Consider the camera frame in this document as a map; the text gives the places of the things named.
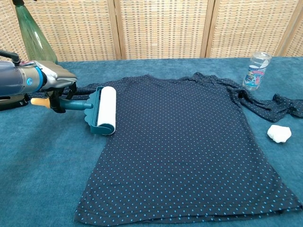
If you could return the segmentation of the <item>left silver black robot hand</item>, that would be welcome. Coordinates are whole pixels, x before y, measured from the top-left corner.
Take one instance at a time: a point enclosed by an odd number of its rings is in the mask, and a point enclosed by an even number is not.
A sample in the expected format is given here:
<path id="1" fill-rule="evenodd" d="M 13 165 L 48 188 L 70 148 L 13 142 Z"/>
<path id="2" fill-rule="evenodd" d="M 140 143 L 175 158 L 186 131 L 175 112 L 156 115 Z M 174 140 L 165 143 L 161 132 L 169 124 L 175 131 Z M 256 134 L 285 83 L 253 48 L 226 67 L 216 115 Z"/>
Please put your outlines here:
<path id="1" fill-rule="evenodd" d="M 56 113 L 65 113 L 59 98 L 66 87 L 69 88 L 66 99 L 70 100 L 77 91 L 77 76 L 52 61 L 36 61 L 36 65 L 46 76 L 46 83 L 40 91 L 45 92 L 50 102 L 50 108 Z"/>

